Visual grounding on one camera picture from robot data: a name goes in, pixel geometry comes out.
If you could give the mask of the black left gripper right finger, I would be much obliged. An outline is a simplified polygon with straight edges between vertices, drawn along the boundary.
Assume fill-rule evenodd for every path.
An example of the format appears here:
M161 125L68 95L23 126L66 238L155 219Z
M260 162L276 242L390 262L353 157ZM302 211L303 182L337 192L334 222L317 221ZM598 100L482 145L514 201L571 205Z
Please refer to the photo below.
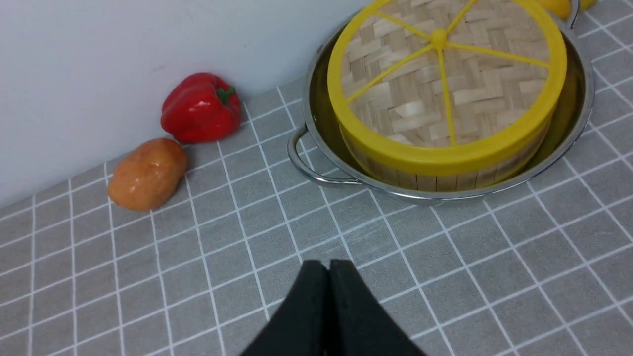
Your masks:
M330 356L424 356L383 309L351 261L332 260L329 268L334 298Z

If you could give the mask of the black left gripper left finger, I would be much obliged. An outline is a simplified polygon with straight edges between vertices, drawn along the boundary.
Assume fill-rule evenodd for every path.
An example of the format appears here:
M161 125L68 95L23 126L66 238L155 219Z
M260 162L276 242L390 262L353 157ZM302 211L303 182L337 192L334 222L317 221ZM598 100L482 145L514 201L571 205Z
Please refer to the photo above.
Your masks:
M323 354L328 271L320 261L303 262L292 288L243 356Z

